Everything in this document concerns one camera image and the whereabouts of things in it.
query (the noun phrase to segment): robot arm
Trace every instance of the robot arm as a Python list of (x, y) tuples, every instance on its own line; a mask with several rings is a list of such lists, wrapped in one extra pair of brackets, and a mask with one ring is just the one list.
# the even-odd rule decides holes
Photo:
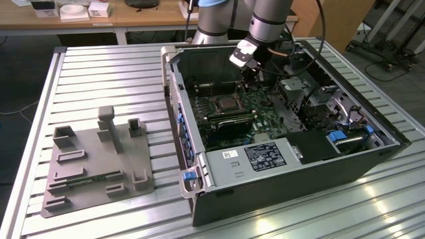
[(264, 45), (274, 43), (284, 30), (292, 0), (258, 0), (250, 24), (250, 35), (239, 43), (231, 62), (243, 70), (256, 71), (260, 63), (254, 54)]
[(250, 30), (256, 45), (279, 39), (292, 0), (200, 0), (199, 30), (194, 44), (227, 42), (230, 28)]

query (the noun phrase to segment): wooden desk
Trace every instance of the wooden desk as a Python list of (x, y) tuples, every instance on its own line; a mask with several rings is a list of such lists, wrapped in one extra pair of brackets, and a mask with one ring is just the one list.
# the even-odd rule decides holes
[[(322, 0), (327, 20), (327, 41), (340, 51), (352, 41), (374, 0)], [(300, 17), (294, 29), (296, 37), (322, 36), (322, 20), (315, 0), (295, 0), (291, 9)]]
[[(184, 30), (187, 20), (183, 17), (179, 0), (160, 0), (160, 5), (151, 9), (138, 11), (128, 6), (124, 0), (116, 0), (118, 26), (127, 32), (131, 31), (158, 31), (158, 30)], [(287, 23), (294, 29), (298, 16), (288, 16)], [(191, 21), (190, 29), (198, 28), (198, 21)]]
[(116, 26), (116, 0), (110, 0), (108, 2), (112, 6), (110, 17), (92, 17), (90, 21), (60, 22), (59, 17), (36, 17), (32, 6), (19, 7), (11, 0), (0, 0), (0, 29), (112, 27)]
[[(126, 45), (126, 32), (186, 29), (179, 0), (160, 0), (158, 7), (142, 11), (124, 0), (108, 2), (112, 6), (108, 18), (92, 17), (90, 21), (62, 23), (59, 17), (38, 18), (31, 6), (18, 7), (11, 0), (0, 0), (0, 36), (114, 32), (119, 45)], [(298, 16), (288, 17), (290, 28), (298, 21)], [(198, 21), (191, 21), (190, 29), (196, 28)]]
[(167, 26), (186, 25), (187, 20), (182, 15), (179, 0), (160, 0), (155, 8), (138, 11), (128, 6), (124, 0), (116, 0), (118, 26)]

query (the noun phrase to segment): power supply label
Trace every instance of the power supply label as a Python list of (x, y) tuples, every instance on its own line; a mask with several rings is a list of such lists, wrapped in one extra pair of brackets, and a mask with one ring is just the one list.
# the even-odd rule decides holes
[(287, 165), (275, 142), (244, 149), (256, 172)]

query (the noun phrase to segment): table leg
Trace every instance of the table leg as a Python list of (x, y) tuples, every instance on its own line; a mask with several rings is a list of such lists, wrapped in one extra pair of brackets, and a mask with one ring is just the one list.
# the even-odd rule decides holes
[(116, 27), (115, 34), (118, 36), (119, 45), (127, 45), (127, 37), (126, 37), (127, 28), (126, 27)]
[(425, 40), (423, 41), (423, 43), (420, 44), (420, 46), (415, 50), (415, 54), (416, 55), (420, 54), (424, 50), (425, 50)]
[(367, 39), (368, 39), (368, 42), (372, 41), (374, 37), (376, 36), (376, 34), (379, 33), (387, 19), (390, 18), (390, 16), (392, 15), (392, 12), (395, 11), (396, 7), (398, 7), (398, 4), (400, 3), (402, 0), (394, 0), (392, 4), (390, 5), (386, 13), (383, 14), (378, 24), (375, 25), (372, 31), (370, 32), (368, 36), (367, 36)]
[(422, 3), (424, 2), (424, 0), (418, 0), (418, 2), (414, 4), (414, 6), (410, 7), (410, 9), (407, 10), (407, 13), (404, 15), (404, 17), (400, 19), (398, 25), (395, 26), (391, 34), (387, 37), (387, 41), (391, 41), (394, 39), (394, 37), (398, 35), (399, 31), (402, 30), (402, 28), (406, 26), (407, 21), (410, 20), (411, 16), (414, 15), (414, 13), (416, 12), (416, 10), (419, 9), (419, 7), (422, 6)]

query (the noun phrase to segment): wire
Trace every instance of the wire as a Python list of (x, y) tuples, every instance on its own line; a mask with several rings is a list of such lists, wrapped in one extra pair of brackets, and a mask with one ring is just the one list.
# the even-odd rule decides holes
[(367, 51), (367, 52), (370, 52), (370, 53), (378, 55), (379, 57), (382, 57), (387, 62), (391, 62), (391, 60), (388, 60), (388, 58), (387, 58), (384, 55), (382, 55), (380, 53), (374, 52), (372, 50), (370, 50), (370, 49), (368, 49), (367, 47), (364, 47), (363, 45), (360, 45), (359, 47), (360, 47), (364, 51)]
[(316, 3), (318, 3), (318, 6), (319, 6), (319, 10), (320, 10), (320, 17), (322, 17), (322, 43), (320, 43), (320, 47), (319, 47), (319, 51), (318, 51), (318, 54), (314, 58), (314, 60), (311, 61), (311, 63), (304, 67), (304, 69), (299, 72), (299, 73), (295, 73), (295, 74), (282, 74), (282, 73), (278, 73), (278, 72), (272, 72), (272, 71), (268, 71), (266, 69), (260, 69), (263, 72), (267, 72), (270, 74), (274, 74), (274, 75), (278, 75), (278, 76), (286, 76), (286, 77), (294, 77), (294, 76), (299, 76), (303, 72), (307, 71), (307, 69), (315, 64), (319, 56), (322, 55), (322, 50), (324, 49), (324, 44), (326, 44), (326, 37), (327, 37), (327, 22), (326, 22), (326, 13), (324, 13), (324, 8), (323, 8), (323, 5), (320, 3), (320, 0), (316, 0)]
[(367, 34), (367, 28), (366, 28), (366, 20), (367, 20), (367, 19), (364, 19), (364, 22), (363, 22), (363, 25), (364, 25), (364, 34), (366, 34), (366, 41), (367, 41), (368, 46), (371, 47), (370, 39), (368, 39), (368, 34)]
[(130, 32), (131, 36), (132, 36), (136, 40), (139, 40), (143, 44), (151, 43), (151, 42), (154, 41), (154, 39), (155, 39), (158, 33), (159, 33), (159, 32), (156, 31), (156, 32), (154, 33), (154, 36), (152, 36), (151, 40), (147, 41), (147, 42), (144, 42), (139, 37), (135, 36), (135, 35), (138, 35), (138, 34)]
[(0, 183), (0, 187), (14, 186), (14, 182)]
[(4, 40), (3, 40), (3, 42), (0, 43), (0, 46), (2, 46), (3, 44), (6, 44), (6, 42), (7, 42), (7, 36), (4, 37)]
[(272, 63), (272, 65), (275, 66), (275, 68), (278, 69), (278, 71), (279, 71), (280, 73), (283, 73), (283, 71), (282, 71), (282, 69), (279, 68), (279, 66), (276, 65), (276, 63), (275, 63), (274, 61), (271, 61), (271, 63)]
[(0, 112), (2, 116), (11, 116), (15, 114), (20, 114), (20, 116), (30, 122), (30, 124), (32, 124), (31, 120), (24, 116), (23, 112), (24, 110), (27, 110), (31, 106), (36, 105), (39, 103), (39, 101), (34, 102), (32, 104), (30, 104), (28, 106), (26, 106), (24, 108), (22, 108), (19, 111), (14, 111), (14, 112)]
[(275, 54), (276, 56), (283, 56), (283, 57), (288, 57), (290, 55), (287, 53), (275, 51), (272, 48), (267, 49), (272, 54)]
[(158, 31), (154, 33), (154, 36), (152, 36), (151, 40), (147, 41), (147, 43), (151, 43), (154, 41), (155, 37), (158, 36), (158, 33), (159, 33)]
[(320, 84), (318, 83), (318, 84), (315, 85), (314, 89), (311, 90), (311, 92), (308, 93), (307, 97), (306, 97), (306, 98), (303, 99), (303, 101), (302, 101), (302, 105), (300, 105), (299, 112), (300, 112), (302, 108), (304, 108), (304, 106), (306, 106), (306, 104), (307, 104), (310, 98), (312, 97), (312, 95), (315, 94), (315, 92), (319, 90), (319, 88), (320, 88)]
[(402, 76), (404, 76), (404, 75), (407, 75), (407, 74), (410, 73), (410, 71), (408, 71), (408, 72), (400, 74), (399, 76), (391, 78), (390, 80), (383, 80), (383, 79), (376, 78), (376, 77), (368, 72), (368, 68), (370, 68), (371, 66), (376, 65), (376, 64), (383, 63), (383, 62), (386, 62), (386, 61), (383, 60), (383, 61), (375, 62), (375, 63), (370, 64), (370, 65), (366, 67), (366, 72), (367, 72), (367, 74), (368, 74), (374, 79), (376, 79), (378, 81), (390, 82), (390, 81), (396, 80), (398, 78), (400, 78)]
[(14, 112), (0, 112), (0, 115), (3, 116), (10, 116), (10, 115), (15, 115), (20, 112), (23, 112), (24, 110), (27, 110), (31, 106), (34, 106), (35, 104), (38, 104), (39, 101), (34, 102), (32, 104), (30, 104), (28, 106), (26, 106), (24, 108), (22, 108), (19, 111), (14, 111)]
[(30, 122), (30, 124), (32, 124), (31, 120), (24, 116), (23, 111), (19, 112), (20, 116)]
[(190, 5), (188, 5), (188, 18), (187, 18), (187, 25), (186, 25), (186, 41), (188, 39), (188, 30), (190, 30), (192, 11), (194, 11), (194, 0), (191, 0)]
[(292, 55), (295, 54), (295, 40), (294, 40), (294, 35), (292, 35), (292, 33), (291, 33), (291, 29), (290, 29), (290, 27), (288, 27), (287, 24), (286, 24), (286, 28), (287, 28), (288, 34), (290, 34), (290, 36), (291, 36), (291, 43), (292, 43), (292, 52), (291, 52), (291, 54), (288, 55), (287, 53), (275, 51), (272, 48), (268, 48), (267, 50), (268, 50), (272, 54), (275, 54), (275, 55), (278, 55), (278, 56), (290, 57), (290, 56), (292, 56)]

